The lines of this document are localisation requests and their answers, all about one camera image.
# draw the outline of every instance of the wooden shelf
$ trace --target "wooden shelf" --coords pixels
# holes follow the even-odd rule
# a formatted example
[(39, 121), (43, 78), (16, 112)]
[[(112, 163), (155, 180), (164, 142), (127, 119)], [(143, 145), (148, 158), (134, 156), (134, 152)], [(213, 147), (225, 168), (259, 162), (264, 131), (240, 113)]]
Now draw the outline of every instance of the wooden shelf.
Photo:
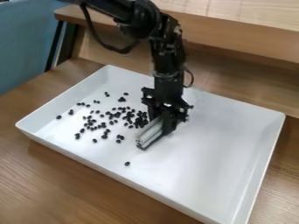
[[(222, 18), (230, 18), (229, 15), (231, 15), (232, 8), (225, 10), (226, 13), (223, 14), (224, 12), (221, 13), (221, 4), (212, 1), (213, 7), (209, 8), (209, 10), (206, 5), (205, 10), (194, 12), (192, 11), (192, 5), (197, 5), (195, 1), (198, 0), (190, 1), (186, 6), (184, 6), (184, 1), (164, 3), (164, 1), (156, 0), (155, 2), (164, 9), (164, 12), (169, 13), (180, 21), (184, 30), (184, 38), (191, 43), (299, 63), (299, 31), (296, 29), (297, 26), (292, 26), (293, 29), (288, 29), (289, 27), (285, 25), (286, 29), (282, 29), (283, 25), (277, 25), (278, 28), (273, 27), (275, 22), (272, 23), (272, 26), (266, 26), (268, 23), (262, 23), (261, 19), (258, 20), (260, 21), (259, 23), (253, 24), (251, 22), (256, 20), (248, 15), (247, 8), (241, 8), (246, 12), (244, 15), (240, 14), (240, 9), (237, 10), (239, 13), (237, 13), (239, 15), (237, 18), (239, 19), (240, 15), (242, 15), (242, 19), (239, 19), (240, 21), (237, 21), (236, 17), (231, 18), (234, 21), (225, 20)], [(111, 18), (92, 10), (90, 12), (96, 26), (116, 26)], [(85, 18), (80, 8), (76, 5), (56, 10), (55, 17), (58, 20), (73, 24), (86, 25)]]
[[(123, 37), (117, 31), (101, 28), (101, 36), (109, 43), (123, 44)], [(187, 66), (195, 74), (196, 87), (299, 118), (297, 71), (199, 52), (188, 46), (187, 54)], [(77, 55), (104, 65), (123, 67), (142, 74), (150, 73), (150, 49), (147, 43), (141, 43), (133, 52), (123, 56), (103, 49), (89, 32), (80, 31)]]

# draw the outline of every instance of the wooden table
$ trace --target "wooden table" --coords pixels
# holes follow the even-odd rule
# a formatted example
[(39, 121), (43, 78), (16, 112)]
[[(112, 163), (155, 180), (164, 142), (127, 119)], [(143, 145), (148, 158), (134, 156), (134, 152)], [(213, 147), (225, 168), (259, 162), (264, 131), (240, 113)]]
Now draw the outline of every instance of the wooden table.
[[(172, 13), (182, 19), (206, 21), (204, 29), (198, 29), (199, 32), (194, 35), (195, 26), (187, 29), (188, 65), (195, 73), (196, 87), (288, 115), (254, 206), (251, 224), (299, 223), (299, 69), (296, 64), (299, 36), (296, 20), (291, 19), (299, 15), (293, 14), (298, 3), (296, 0), (287, 1), (282, 7), (284, 10), (281, 10), (284, 13), (272, 17), (271, 9), (277, 7), (275, 1), (264, 0), (263, 5), (267, 7), (258, 7), (252, 14), (250, 9), (261, 1), (175, 0), (173, 3), (155, 0), (165, 10), (177, 9)], [(197, 2), (205, 7), (195, 9), (188, 6)], [(263, 24), (264, 20), (256, 20), (256, 16), (263, 18), (261, 12), (265, 9), (271, 19)], [(149, 72), (147, 45), (141, 44), (126, 57), (105, 51), (85, 31), (83, 26), (86, 23), (77, 10), (69, 6), (56, 11), (56, 18), (81, 25), (73, 58), (0, 96), (0, 224), (199, 224), (148, 196), (31, 141), (15, 128), (18, 120), (104, 64), (145, 74)], [(93, 16), (96, 16), (94, 20), (104, 38), (120, 44), (119, 36), (111, 29), (111, 21), (99, 14)], [(209, 38), (223, 24), (229, 25), (231, 30), (240, 27), (240, 36), (222, 29), (214, 38)], [(253, 29), (247, 31), (248, 25)], [(262, 35), (265, 38), (256, 42), (260, 41), (261, 25), (268, 25), (264, 33), (266, 36)], [(272, 31), (279, 35), (274, 40), (278, 42), (273, 49), (273, 42), (268, 41), (268, 37), (274, 35)], [(242, 37), (247, 37), (247, 40), (235, 45), (234, 39)], [(227, 56), (232, 56), (232, 52), (210, 46), (268, 58), (234, 54), (237, 55), (235, 58), (246, 61), (231, 59)], [(262, 61), (262, 64), (271, 66), (248, 61)]]
[[(101, 68), (71, 59), (0, 96), (1, 224), (192, 224), (198, 221), (31, 141), (19, 119)], [(299, 120), (288, 117), (250, 223), (299, 221)]]

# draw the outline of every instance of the black bean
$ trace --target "black bean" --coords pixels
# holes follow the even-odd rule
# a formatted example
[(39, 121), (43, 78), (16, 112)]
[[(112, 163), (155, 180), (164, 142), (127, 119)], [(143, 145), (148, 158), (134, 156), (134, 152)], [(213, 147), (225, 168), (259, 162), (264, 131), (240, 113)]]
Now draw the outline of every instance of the black bean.
[(120, 99), (118, 99), (118, 102), (125, 102), (125, 101), (126, 101), (126, 99), (123, 98), (123, 97), (121, 97)]

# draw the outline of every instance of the wooden surface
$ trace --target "wooden surface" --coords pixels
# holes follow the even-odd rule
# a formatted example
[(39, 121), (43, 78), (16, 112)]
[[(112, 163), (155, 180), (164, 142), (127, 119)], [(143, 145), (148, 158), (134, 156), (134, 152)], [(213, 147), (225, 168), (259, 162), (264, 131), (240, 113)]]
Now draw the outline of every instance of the wooden surface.
[[(114, 45), (124, 37), (112, 29), (101, 29), (101, 36)], [(187, 45), (187, 66), (196, 76), (195, 86), (235, 100), (281, 111), (299, 118), (299, 73), (271, 66), (260, 66), (212, 53), (193, 50)], [(103, 49), (89, 32), (80, 31), (76, 56), (104, 65), (114, 65), (142, 74), (150, 73), (150, 49), (141, 43), (128, 55)]]
[[(200, 2), (209, 2), (207, 0), (177, 0), (174, 2), (157, 2), (159, 2), (158, 5), (161, 4), (160, 6), (162, 9), (164, 9), (165, 12), (169, 13), (174, 18), (179, 20), (184, 30), (184, 38), (191, 43), (213, 46), (241, 53), (249, 53), (276, 60), (285, 60), (292, 63), (299, 63), (299, 29), (288, 29), (287, 26), (286, 29), (281, 29), (279, 25), (277, 27), (275, 27), (274, 25), (273, 27), (264, 26), (265, 24), (263, 24), (261, 21), (268, 21), (268, 17), (261, 16), (261, 19), (255, 19), (256, 15), (249, 15), (250, 10), (246, 10), (247, 8), (243, 9), (246, 12), (244, 14), (244, 19), (246, 19), (247, 21), (246, 23), (221, 19), (222, 17), (220, 16), (209, 17), (206, 15), (202, 15), (201, 13), (198, 13), (196, 15), (190, 14), (192, 13), (192, 11), (187, 10), (193, 5), (202, 5), (200, 4)], [(222, 13), (221, 11), (226, 11), (226, 7), (223, 6), (226, 4), (226, 2), (227, 5), (230, 5), (229, 2), (234, 3), (234, 0), (211, 0), (211, 2), (207, 4), (206, 7), (210, 5), (209, 11), (214, 11), (211, 13), (218, 15)], [(249, 8), (252, 7), (252, 4), (247, 1), (245, 1), (245, 5), (248, 5)], [(200, 7), (194, 6), (192, 8), (194, 10), (201, 11)], [(233, 9), (231, 8), (227, 9), (227, 13), (230, 13), (230, 11), (232, 10)], [(99, 27), (102, 27), (103, 25), (115, 26), (115, 23), (109, 17), (101, 15), (100, 13), (92, 10), (90, 12), (95, 25)], [(291, 21), (299, 21), (299, 13), (297, 13), (296, 15), (298, 15), (297, 20)], [(55, 17), (58, 20), (67, 21), (73, 24), (86, 25), (80, 8), (75, 5), (70, 5), (65, 8), (56, 10)]]
[[(15, 128), (19, 119), (99, 68), (72, 59), (0, 96), (0, 223), (199, 224)], [(298, 223), (298, 145), (299, 120), (288, 117), (249, 223)]]

